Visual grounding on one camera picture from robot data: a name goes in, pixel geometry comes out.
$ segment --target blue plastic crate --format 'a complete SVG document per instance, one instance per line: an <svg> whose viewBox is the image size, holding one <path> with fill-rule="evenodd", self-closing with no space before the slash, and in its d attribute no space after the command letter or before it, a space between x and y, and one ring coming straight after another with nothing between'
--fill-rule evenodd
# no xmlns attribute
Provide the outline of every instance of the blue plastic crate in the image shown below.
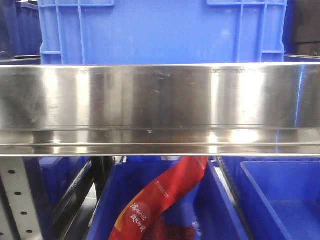
<svg viewBox="0 0 320 240"><path fill-rule="evenodd" d="M241 206L257 240L320 239L320 162L243 162Z"/></svg>
<svg viewBox="0 0 320 240"><path fill-rule="evenodd" d="M43 64L281 62L287 0L39 0Z"/></svg>
<svg viewBox="0 0 320 240"><path fill-rule="evenodd" d="M148 183L175 164L177 161L115 165L97 206L87 240L108 239L126 205ZM211 162L201 183L163 216L167 224L197 226L195 240L248 240Z"/></svg>
<svg viewBox="0 0 320 240"><path fill-rule="evenodd" d="M51 205L57 204L88 162L89 157L42 157L39 159L44 185Z"/></svg>
<svg viewBox="0 0 320 240"><path fill-rule="evenodd" d="M86 163L89 161L89 156L71 156L69 157L68 162L68 182L71 183L77 174L80 172L80 170L86 165Z"/></svg>
<svg viewBox="0 0 320 240"><path fill-rule="evenodd" d="M21 51L16 2L14 0L2 0L2 10L10 35L10 41L13 47L12 57L14 58L14 56Z"/></svg>
<svg viewBox="0 0 320 240"><path fill-rule="evenodd" d="M3 10L15 55L39 55L42 44L38 6L3 0Z"/></svg>
<svg viewBox="0 0 320 240"><path fill-rule="evenodd" d="M236 197L240 198L239 184L241 178L242 162L260 162L260 161L273 161L273 162L305 162L305 161L320 161L318 157L245 157L245 156L224 156L222 157L222 167L226 173Z"/></svg>
<svg viewBox="0 0 320 240"><path fill-rule="evenodd" d="M295 15L295 1L287 0L282 40L284 44L285 53L289 55L295 54L295 44L292 42L294 15Z"/></svg>
<svg viewBox="0 0 320 240"><path fill-rule="evenodd" d="M69 158L48 156L39 163L49 203L55 205L69 187Z"/></svg>
<svg viewBox="0 0 320 240"><path fill-rule="evenodd" d="M5 16L6 1L0 1L0 61L14 58L14 48L8 30L7 18Z"/></svg>
<svg viewBox="0 0 320 240"><path fill-rule="evenodd" d="M126 162L127 163L153 163L162 161L161 156L127 156Z"/></svg>
<svg viewBox="0 0 320 240"><path fill-rule="evenodd" d="M20 40L16 55L39 55L42 35L38 6L28 2L16 2L15 6Z"/></svg>

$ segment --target shelving unit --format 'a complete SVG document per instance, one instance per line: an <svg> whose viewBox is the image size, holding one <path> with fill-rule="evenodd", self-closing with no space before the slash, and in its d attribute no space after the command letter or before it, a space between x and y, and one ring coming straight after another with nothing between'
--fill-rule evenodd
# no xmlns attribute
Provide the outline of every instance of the shelving unit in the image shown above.
<svg viewBox="0 0 320 240"><path fill-rule="evenodd" d="M319 79L316 62L0 66L0 239L70 239L107 156L320 156ZM94 157L52 207L39 156Z"/></svg>

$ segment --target stainless steel shelf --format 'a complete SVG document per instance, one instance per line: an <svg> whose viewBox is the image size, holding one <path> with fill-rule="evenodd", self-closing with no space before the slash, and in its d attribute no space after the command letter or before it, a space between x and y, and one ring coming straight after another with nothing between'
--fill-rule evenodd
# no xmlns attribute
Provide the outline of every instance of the stainless steel shelf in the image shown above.
<svg viewBox="0 0 320 240"><path fill-rule="evenodd" d="M0 155L317 155L320 63L0 66Z"/></svg>

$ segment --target red snack bag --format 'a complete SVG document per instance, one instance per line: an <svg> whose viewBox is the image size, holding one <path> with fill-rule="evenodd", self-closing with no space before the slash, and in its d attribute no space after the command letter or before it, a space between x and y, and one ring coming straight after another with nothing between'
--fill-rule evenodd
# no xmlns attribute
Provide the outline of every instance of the red snack bag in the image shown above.
<svg viewBox="0 0 320 240"><path fill-rule="evenodd" d="M149 183L118 217L109 240L140 240L153 222L204 177L206 156L186 156Z"/></svg>
<svg viewBox="0 0 320 240"><path fill-rule="evenodd" d="M141 240L193 240L195 228L165 224L163 216L158 217L145 232Z"/></svg>

